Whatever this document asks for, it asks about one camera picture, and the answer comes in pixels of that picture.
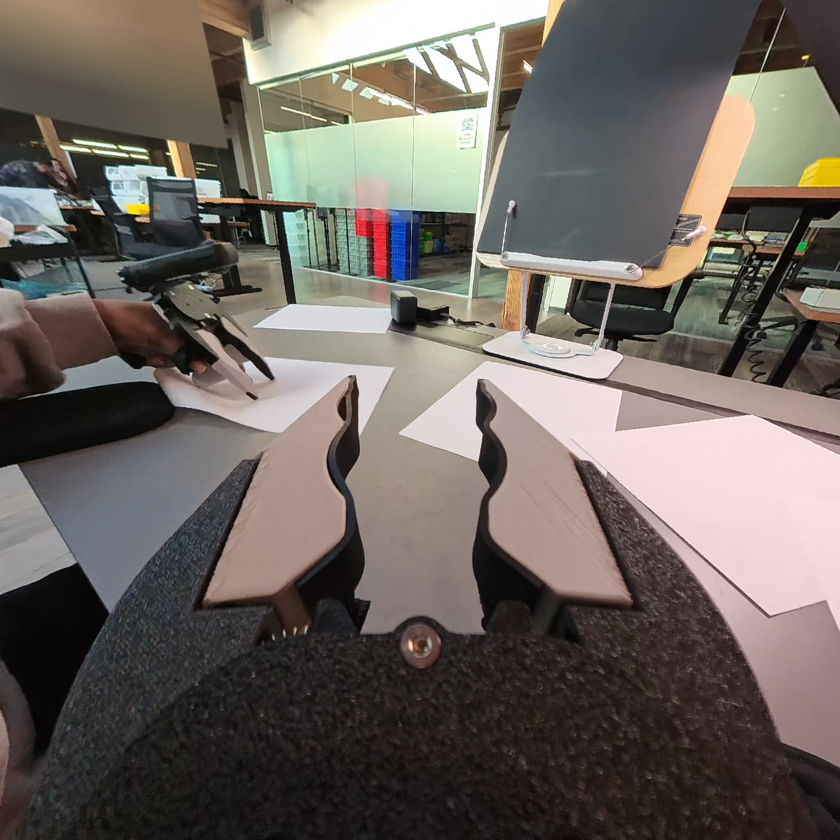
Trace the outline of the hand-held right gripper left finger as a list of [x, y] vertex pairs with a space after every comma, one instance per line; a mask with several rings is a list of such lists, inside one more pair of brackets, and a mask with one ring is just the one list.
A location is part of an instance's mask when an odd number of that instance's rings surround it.
[[347, 479], [361, 452], [360, 390], [342, 378], [260, 455], [204, 595], [204, 610], [268, 607], [287, 636], [357, 634], [364, 547]]

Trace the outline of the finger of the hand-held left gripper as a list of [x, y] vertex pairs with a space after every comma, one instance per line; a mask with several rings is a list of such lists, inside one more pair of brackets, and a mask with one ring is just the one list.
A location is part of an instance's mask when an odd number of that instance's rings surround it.
[[246, 363], [250, 363], [269, 382], [275, 380], [270, 366], [246, 333], [228, 316], [219, 316], [218, 373], [228, 382], [254, 382], [245, 370]]
[[250, 400], [258, 400], [256, 384], [244, 368], [244, 362], [247, 361], [244, 351], [234, 343], [223, 343], [213, 334], [197, 334], [195, 340], [213, 356], [212, 362], [203, 362], [201, 370], [198, 369], [198, 362], [193, 363], [193, 381], [196, 384], [208, 389], [211, 385], [228, 382]]

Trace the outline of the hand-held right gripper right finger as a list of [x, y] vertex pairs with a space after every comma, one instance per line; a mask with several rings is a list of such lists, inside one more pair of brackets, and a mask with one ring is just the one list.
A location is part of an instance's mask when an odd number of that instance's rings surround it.
[[541, 635], [573, 636], [574, 606], [634, 609], [606, 510], [602, 474], [551, 435], [488, 379], [476, 384], [479, 504], [474, 575], [490, 630], [505, 611], [525, 611]]

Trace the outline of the wooden top desk black legs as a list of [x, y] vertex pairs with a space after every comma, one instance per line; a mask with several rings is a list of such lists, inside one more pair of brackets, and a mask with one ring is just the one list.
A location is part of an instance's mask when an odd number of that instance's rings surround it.
[[205, 214], [220, 216], [221, 229], [225, 237], [229, 235], [226, 216], [233, 214], [234, 207], [253, 207], [263, 213], [272, 214], [276, 222], [277, 249], [280, 260], [283, 288], [287, 304], [297, 303], [293, 268], [288, 245], [284, 214], [292, 214], [303, 210], [316, 209], [315, 203], [277, 201], [261, 198], [209, 197], [197, 199], [197, 206]]

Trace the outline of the brown top desk black legs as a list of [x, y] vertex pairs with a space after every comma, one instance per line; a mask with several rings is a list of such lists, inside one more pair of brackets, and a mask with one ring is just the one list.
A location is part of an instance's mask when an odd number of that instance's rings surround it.
[[737, 338], [731, 345], [719, 375], [733, 377], [744, 355], [751, 348], [763, 316], [781, 288], [782, 281], [793, 264], [793, 257], [804, 234], [815, 219], [829, 219], [839, 210], [838, 187], [744, 186], [733, 187], [723, 206], [725, 214], [747, 214], [755, 207], [794, 209], [794, 224], [780, 255], [763, 284], [756, 301], [744, 316]]

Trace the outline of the person's left hand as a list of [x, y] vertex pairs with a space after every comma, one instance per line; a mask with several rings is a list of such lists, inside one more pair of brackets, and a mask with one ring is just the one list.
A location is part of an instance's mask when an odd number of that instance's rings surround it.
[[153, 369], [175, 368], [182, 342], [152, 303], [95, 299], [93, 304], [124, 361]]

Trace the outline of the black mesh office chair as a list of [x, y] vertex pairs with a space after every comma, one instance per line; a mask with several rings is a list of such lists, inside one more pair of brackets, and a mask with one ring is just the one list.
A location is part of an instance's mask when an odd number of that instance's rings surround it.
[[107, 189], [93, 192], [123, 259], [142, 260], [192, 249], [206, 237], [194, 181], [150, 178], [148, 196], [116, 197]]

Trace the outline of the stack of white crates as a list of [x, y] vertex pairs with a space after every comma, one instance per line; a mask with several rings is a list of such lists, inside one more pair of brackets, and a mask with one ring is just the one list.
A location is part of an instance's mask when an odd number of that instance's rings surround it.
[[[148, 196], [148, 181], [151, 178], [179, 180], [168, 175], [164, 167], [139, 165], [107, 165], [103, 169], [111, 194], [128, 200], [130, 196]], [[193, 179], [199, 197], [222, 197], [222, 185], [217, 180]]]

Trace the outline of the stack of grey bins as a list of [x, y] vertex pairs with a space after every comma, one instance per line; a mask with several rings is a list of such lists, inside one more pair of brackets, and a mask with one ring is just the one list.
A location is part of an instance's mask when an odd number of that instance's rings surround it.
[[374, 272], [373, 237], [356, 234], [355, 211], [332, 210], [339, 272], [352, 277], [371, 277]]

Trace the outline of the black wrist rest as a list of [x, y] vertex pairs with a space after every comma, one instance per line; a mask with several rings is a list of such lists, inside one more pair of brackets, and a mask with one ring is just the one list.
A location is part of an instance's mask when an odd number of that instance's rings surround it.
[[175, 408], [152, 382], [33, 395], [1, 404], [1, 467], [115, 443], [168, 423]]

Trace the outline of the stack of red bins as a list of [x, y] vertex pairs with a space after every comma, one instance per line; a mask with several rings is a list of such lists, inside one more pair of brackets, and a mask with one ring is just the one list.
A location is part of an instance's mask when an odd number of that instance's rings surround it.
[[392, 277], [392, 212], [387, 209], [355, 208], [354, 252], [359, 271], [368, 277]]

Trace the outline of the stack of blue bins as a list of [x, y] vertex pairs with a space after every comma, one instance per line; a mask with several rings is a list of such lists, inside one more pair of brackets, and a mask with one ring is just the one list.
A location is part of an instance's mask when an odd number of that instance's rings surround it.
[[394, 280], [418, 278], [421, 253], [421, 214], [416, 211], [390, 211], [390, 275]]

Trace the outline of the black flat panel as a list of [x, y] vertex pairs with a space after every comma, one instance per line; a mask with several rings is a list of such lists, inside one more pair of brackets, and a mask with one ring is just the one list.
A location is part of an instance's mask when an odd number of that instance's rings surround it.
[[658, 268], [759, 5], [563, 2], [478, 251]]

